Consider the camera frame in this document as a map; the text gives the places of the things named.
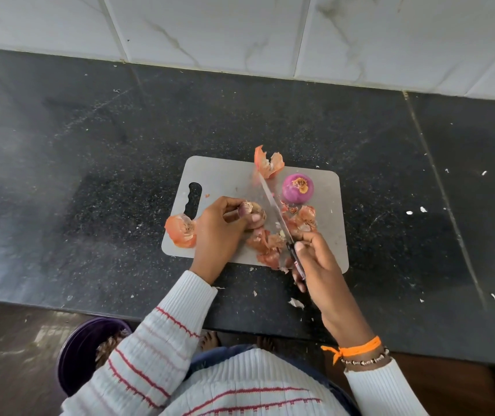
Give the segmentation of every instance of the wall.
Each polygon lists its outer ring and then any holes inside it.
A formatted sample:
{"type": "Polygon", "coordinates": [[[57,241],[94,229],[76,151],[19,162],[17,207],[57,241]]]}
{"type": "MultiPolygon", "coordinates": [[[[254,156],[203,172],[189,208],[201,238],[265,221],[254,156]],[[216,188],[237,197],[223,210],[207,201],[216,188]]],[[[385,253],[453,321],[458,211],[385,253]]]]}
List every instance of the wall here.
{"type": "Polygon", "coordinates": [[[495,0],[0,0],[0,48],[495,99],[495,0]]]}

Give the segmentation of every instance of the cutting board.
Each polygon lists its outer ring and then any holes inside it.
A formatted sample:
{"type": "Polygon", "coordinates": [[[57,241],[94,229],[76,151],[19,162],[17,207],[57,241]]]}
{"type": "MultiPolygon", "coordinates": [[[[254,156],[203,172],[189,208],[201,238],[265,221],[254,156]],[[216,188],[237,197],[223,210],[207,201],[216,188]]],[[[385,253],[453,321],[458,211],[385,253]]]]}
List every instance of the cutting board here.
{"type": "MultiPolygon", "coordinates": [[[[272,218],[270,204],[265,197],[261,185],[252,183],[253,162],[237,160],[217,159],[215,157],[192,156],[186,160],[182,178],[176,192],[171,215],[184,213],[184,207],[188,203],[190,193],[189,185],[197,182],[202,186],[202,194],[199,200],[196,218],[201,216],[203,210],[220,196],[245,198],[259,203],[267,213],[265,228],[276,233],[276,219],[272,218]]],[[[332,171],[321,169],[307,169],[286,166],[274,178],[274,183],[269,180],[269,186],[276,193],[275,198],[280,199],[282,183],[288,175],[295,173],[306,174],[313,180],[315,192],[308,205],[316,211],[317,229],[326,239],[328,245],[342,273],[348,270],[348,251],[346,245],[346,231],[344,229],[344,216],[342,212],[342,196],[340,194],[340,179],[332,171]]],[[[179,248],[174,245],[167,232],[161,244],[163,252],[175,257],[194,257],[195,248],[179,248]]],[[[230,260],[233,263],[262,265],[255,258],[256,252],[242,244],[236,254],[230,260]]]]}

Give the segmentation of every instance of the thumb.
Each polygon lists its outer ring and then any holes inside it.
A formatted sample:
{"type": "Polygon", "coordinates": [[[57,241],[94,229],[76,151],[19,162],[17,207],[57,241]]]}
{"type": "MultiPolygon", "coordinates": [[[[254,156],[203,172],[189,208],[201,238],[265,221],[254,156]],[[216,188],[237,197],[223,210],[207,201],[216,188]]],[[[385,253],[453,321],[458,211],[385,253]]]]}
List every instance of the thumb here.
{"type": "Polygon", "coordinates": [[[238,220],[236,220],[234,223],[232,223],[232,226],[234,226],[235,229],[237,229],[240,232],[244,232],[248,225],[250,223],[256,223],[261,220],[261,216],[258,215],[257,213],[254,214],[248,214],[243,217],[240,217],[238,220]]]}
{"type": "Polygon", "coordinates": [[[296,242],[294,248],[296,249],[297,256],[299,261],[301,261],[301,265],[303,266],[307,277],[318,276],[321,266],[313,259],[313,257],[311,257],[309,249],[299,241],[296,242]]]}

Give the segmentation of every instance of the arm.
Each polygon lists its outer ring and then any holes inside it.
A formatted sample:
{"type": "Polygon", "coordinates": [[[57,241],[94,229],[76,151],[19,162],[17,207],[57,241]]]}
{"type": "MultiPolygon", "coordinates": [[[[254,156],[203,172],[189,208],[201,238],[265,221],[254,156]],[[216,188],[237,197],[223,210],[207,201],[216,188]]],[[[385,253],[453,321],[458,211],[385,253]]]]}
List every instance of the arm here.
{"type": "MultiPolygon", "coordinates": [[[[316,232],[295,234],[299,260],[304,267],[307,289],[321,310],[322,321],[342,348],[361,346],[375,337],[342,276],[342,271],[324,238],[316,232]]],[[[294,280],[302,291],[299,273],[294,280]]],[[[384,352],[376,350],[350,356],[350,361],[369,361],[384,352]]],[[[375,364],[346,365],[346,377],[364,415],[420,416],[427,412],[411,390],[398,364],[389,356],[375,364]]]]}
{"type": "Polygon", "coordinates": [[[156,415],[164,409],[190,367],[217,293],[210,285],[236,251],[245,227],[259,217],[238,219],[233,210],[240,202],[221,197],[203,212],[191,271],[182,274],[91,380],[63,402],[63,414],[156,415]]]}

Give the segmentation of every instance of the person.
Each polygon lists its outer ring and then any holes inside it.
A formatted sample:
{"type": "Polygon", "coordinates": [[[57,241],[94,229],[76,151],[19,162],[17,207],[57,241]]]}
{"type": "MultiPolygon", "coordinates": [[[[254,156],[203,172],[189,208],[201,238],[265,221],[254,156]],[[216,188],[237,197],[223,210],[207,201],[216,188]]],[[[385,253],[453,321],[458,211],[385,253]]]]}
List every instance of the person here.
{"type": "MultiPolygon", "coordinates": [[[[91,380],[63,402],[63,414],[427,414],[365,321],[334,255],[316,232],[296,234],[302,241],[295,249],[322,322],[345,351],[345,374],[358,407],[317,371],[262,348],[218,348],[205,352],[213,356],[196,357],[192,364],[203,321],[217,294],[211,285],[236,251],[248,223],[260,218],[238,218],[242,201],[221,197],[202,213],[190,269],[91,380]],[[215,350],[220,350],[220,357],[215,350]]],[[[296,282],[301,284],[298,275],[296,282]]]]}

